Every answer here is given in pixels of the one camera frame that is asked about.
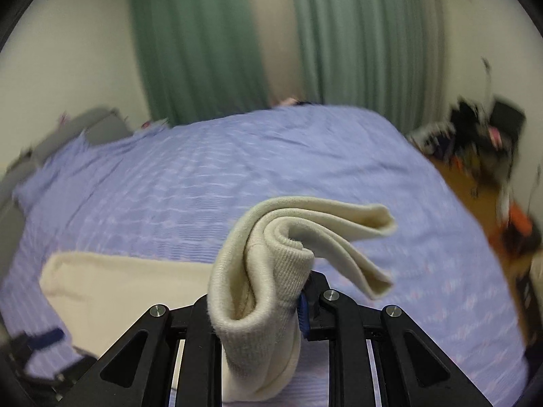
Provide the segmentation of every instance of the blue clip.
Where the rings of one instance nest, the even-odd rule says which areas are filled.
[[[57,327],[50,331],[47,331],[41,335],[34,335],[28,338],[28,346],[32,350],[43,350],[46,347],[52,346],[58,343],[64,338],[64,332],[61,328]]]
[[[307,338],[309,336],[309,304],[307,298],[302,292],[300,298],[298,298],[298,324],[300,325],[300,331],[302,336]]]

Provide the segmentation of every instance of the white cloth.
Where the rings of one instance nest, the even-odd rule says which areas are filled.
[[[278,394],[298,363],[295,310],[315,257],[323,257],[370,298],[389,276],[348,242],[396,228],[382,205],[313,197],[278,197],[245,213],[213,266],[208,312],[226,355],[223,401],[262,401]]]
[[[63,252],[47,260],[40,287],[70,331],[72,346],[100,357],[151,306],[177,309],[205,295],[211,266]],[[175,363],[174,389],[183,343]]]

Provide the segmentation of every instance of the wooden floor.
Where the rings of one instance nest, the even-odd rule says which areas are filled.
[[[458,168],[449,168],[448,165],[431,159],[431,162],[445,179],[445,182],[454,191],[457,197],[461,200],[464,206],[474,215],[479,221],[487,237],[496,230],[496,200],[498,199],[499,189],[496,186],[485,185],[480,187],[479,196],[474,198],[471,196],[471,189],[475,186],[475,181],[461,172]],[[496,251],[499,258],[503,273],[506,276],[509,284],[509,291],[519,314],[519,325],[524,335],[525,341],[528,341],[528,330],[526,321],[521,310],[521,302],[515,289],[515,278],[529,269],[531,256],[521,257],[519,259],[511,259],[506,252],[502,250]]]

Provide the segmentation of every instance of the blue bedspread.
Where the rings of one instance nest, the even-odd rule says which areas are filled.
[[[386,298],[367,300],[322,260],[316,269],[359,303],[403,307],[493,405],[513,405],[523,344],[483,231],[389,122],[356,108],[260,111],[94,148],[72,141],[16,192],[27,221],[0,290],[5,324],[11,334],[62,326],[38,284],[54,251],[213,262],[234,222],[280,195],[388,206],[397,232],[355,244],[392,273]],[[76,357],[66,341],[31,370],[51,375]],[[327,345],[304,342],[292,383],[267,405],[327,405],[327,367]]]

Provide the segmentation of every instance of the green curtain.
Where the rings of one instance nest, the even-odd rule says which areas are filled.
[[[425,2],[294,2],[312,101],[369,108],[402,132],[423,122],[429,98]]]
[[[267,107],[249,0],[131,0],[153,119],[186,124]]]

